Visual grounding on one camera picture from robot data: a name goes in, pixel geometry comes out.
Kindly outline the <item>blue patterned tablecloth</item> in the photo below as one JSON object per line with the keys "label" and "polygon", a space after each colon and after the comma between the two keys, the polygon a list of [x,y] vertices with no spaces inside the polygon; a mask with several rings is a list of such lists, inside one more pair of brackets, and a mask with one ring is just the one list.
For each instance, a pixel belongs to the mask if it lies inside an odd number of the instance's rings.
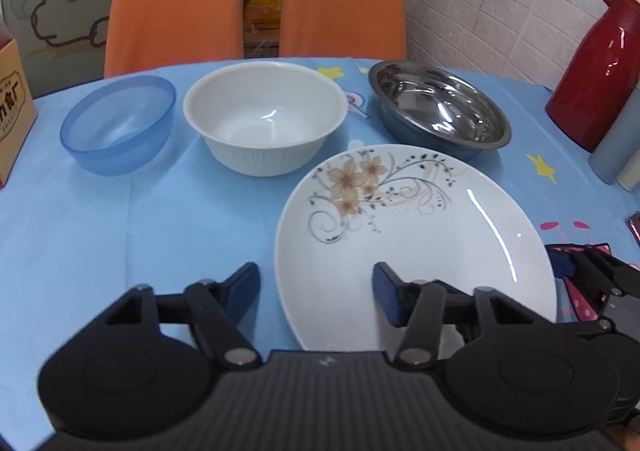
{"label": "blue patterned tablecloth", "polygon": [[[603,183],[587,153],[548,117],[547,85],[469,72],[506,114],[512,140],[475,159],[508,192],[544,243],[606,243],[628,263],[639,246],[627,218],[637,193]],[[132,174],[99,177],[62,147],[67,113],[92,91],[43,96],[1,193],[1,434],[17,450],[51,427],[37,396],[41,365],[130,287],[179,293],[253,261],[259,301],[242,327],[260,353],[294,350],[273,276],[273,243],[299,173],[252,178],[220,165],[177,115],[163,150]]]}

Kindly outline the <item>white ribbed ceramic bowl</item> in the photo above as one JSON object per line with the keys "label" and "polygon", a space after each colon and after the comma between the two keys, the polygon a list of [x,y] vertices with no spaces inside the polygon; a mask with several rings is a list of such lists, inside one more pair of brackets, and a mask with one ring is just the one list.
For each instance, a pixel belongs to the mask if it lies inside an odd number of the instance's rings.
{"label": "white ribbed ceramic bowl", "polygon": [[217,162],[250,177],[303,167],[348,113],[346,94],[311,68],[243,62],[199,79],[183,99],[186,122]]}

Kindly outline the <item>black smartphone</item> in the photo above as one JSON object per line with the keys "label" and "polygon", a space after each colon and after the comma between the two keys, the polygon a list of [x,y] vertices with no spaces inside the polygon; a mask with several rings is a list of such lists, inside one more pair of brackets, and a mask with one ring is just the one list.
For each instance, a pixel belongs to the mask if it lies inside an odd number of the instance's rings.
{"label": "black smartphone", "polygon": [[626,226],[636,242],[640,245],[640,211],[634,212],[626,219]]}

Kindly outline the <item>small floral white plate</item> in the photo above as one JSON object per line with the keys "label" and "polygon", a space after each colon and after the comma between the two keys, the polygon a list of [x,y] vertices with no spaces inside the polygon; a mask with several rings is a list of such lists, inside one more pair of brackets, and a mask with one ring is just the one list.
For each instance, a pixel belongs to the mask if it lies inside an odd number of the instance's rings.
{"label": "small floral white plate", "polygon": [[309,171],[279,221],[274,275],[288,325],[307,350],[393,350],[400,330],[376,301],[372,271],[492,287],[556,317],[549,257],[525,212],[459,159],[384,144],[337,154]]}

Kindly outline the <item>red cracker box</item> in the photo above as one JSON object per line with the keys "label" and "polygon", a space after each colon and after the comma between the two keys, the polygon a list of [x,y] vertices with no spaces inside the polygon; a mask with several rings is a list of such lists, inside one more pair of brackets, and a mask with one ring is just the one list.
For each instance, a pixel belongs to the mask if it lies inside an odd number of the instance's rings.
{"label": "red cracker box", "polygon": [[1,21],[0,77],[0,188],[3,189],[38,116],[17,42],[4,21]]}

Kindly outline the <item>orange chair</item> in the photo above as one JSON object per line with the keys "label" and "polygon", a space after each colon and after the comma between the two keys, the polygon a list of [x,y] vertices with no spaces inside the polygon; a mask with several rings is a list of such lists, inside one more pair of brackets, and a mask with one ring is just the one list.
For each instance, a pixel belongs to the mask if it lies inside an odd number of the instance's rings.
{"label": "orange chair", "polygon": [[283,0],[279,55],[405,60],[405,0]]}
{"label": "orange chair", "polygon": [[242,0],[112,0],[106,78],[242,58]]}

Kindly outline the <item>red thermos jug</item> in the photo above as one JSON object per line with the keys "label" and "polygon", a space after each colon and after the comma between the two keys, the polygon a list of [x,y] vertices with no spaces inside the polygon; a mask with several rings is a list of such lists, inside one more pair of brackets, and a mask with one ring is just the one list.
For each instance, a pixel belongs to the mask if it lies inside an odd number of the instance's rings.
{"label": "red thermos jug", "polygon": [[606,11],[588,30],[546,105],[570,140],[594,151],[639,79],[638,0],[603,0]]}

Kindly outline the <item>right orange chair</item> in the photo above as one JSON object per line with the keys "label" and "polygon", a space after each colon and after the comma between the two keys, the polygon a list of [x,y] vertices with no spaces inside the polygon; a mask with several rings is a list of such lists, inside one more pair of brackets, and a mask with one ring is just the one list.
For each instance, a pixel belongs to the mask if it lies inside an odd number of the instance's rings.
{"label": "right orange chair", "polygon": [[283,0],[279,55],[405,60],[405,0]]}

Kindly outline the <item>blue translucent plastic bowl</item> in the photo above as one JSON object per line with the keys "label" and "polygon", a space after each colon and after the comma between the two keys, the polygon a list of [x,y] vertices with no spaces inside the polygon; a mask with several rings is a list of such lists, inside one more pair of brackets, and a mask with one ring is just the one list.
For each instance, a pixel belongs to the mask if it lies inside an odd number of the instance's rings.
{"label": "blue translucent plastic bowl", "polygon": [[150,163],[174,125],[177,91],[167,79],[116,79],[80,100],[60,129],[63,148],[91,174],[129,174]]}

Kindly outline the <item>grey blue tumbler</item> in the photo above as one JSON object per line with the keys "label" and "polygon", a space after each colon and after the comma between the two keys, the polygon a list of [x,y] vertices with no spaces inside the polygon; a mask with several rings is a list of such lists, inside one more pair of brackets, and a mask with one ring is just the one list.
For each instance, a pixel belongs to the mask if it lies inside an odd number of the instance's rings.
{"label": "grey blue tumbler", "polygon": [[634,87],[626,104],[588,159],[592,171],[612,184],[639,148],[640,96]]}

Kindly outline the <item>stainless steel bowl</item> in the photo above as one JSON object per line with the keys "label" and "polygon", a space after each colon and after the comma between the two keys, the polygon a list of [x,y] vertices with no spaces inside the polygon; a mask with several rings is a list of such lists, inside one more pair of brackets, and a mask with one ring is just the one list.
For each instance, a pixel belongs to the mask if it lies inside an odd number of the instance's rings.
{"label": "stainless steel bowl", "polygon": [[369,82],[384,126],[401,143],[470,160],[500,150],[512,139],[501,108],[441,68],[385,61],[370,68]]}

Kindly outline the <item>cream white cup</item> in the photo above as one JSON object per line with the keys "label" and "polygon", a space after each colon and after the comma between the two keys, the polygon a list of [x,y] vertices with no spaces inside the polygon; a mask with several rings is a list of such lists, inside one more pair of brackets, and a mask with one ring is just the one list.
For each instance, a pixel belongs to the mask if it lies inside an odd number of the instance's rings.
{"label": "cream white cup", "polygon": [[617,183],[626,191],[632,192],[640,182],[640,152],[628,160],[625,167],[616,178]]}

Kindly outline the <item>left orange chair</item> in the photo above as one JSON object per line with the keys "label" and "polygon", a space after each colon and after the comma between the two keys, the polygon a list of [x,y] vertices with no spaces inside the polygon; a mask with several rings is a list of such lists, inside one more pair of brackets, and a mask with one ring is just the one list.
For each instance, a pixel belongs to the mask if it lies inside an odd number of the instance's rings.
{"label": "left orange chair", "polygon": [[242,58],[242,0],[112,0],[106,78]]}

